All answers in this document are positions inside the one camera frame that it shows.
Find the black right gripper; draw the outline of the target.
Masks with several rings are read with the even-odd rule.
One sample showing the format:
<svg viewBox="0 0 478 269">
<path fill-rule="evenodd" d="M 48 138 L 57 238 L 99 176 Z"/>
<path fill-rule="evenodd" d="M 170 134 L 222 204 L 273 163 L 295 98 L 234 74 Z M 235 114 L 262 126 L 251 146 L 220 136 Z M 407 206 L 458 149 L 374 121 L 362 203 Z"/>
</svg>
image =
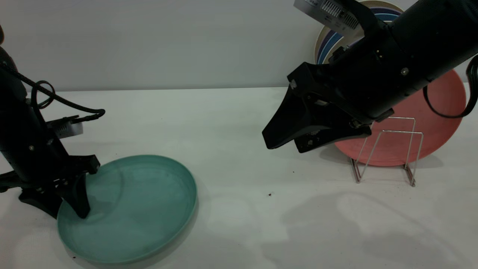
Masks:
<svg viewBox="0 0 478 269">
<path fill-rule="evenodd" d="M 369 137 L 369 126 L 330 129 L 325 119 L 330 105 L 308 95 L 314 93 L 359 123 L 370 124 L 391 116 L 396 104 L 423 87 L 422 75 L 413 70 L 387 24 L 377 25 L 351 48 L 336 51 L 328 64 L 302 63 L 288 75 L 291 88 L 262 131 L 266 148 L 294 140 L 298 152 L 305 153 Z"/>
</svg>

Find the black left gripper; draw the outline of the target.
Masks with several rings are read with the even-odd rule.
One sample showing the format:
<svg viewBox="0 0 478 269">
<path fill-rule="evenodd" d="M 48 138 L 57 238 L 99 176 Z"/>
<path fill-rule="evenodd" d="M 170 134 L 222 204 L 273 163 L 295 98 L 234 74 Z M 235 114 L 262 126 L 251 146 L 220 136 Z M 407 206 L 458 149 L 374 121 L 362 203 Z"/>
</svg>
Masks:
<svg viewBox="0 0 478 269">
<path fill-rule="evenodd" d="M 69 155 L 60 141 L 81 134 L 83 124 L 77 118 L 61 118 L 48 121 L 46 129 L 21 131 L 21 126 L 15 123 L 1 131 L 1 154 L 13 168 L 1 175 L 1 192 L 26 188 L 22 189 L 19 201 L 54 219 L 58 218 L 59 208 L 65 200 L 78 217 L 85 219 L 90 204 L 84 173 L 97 173 L 100 163 L 95 155 Z M 42 188 L 64 178 L 60 183 L 60 195 L 53 189 Z"/>
</svg>

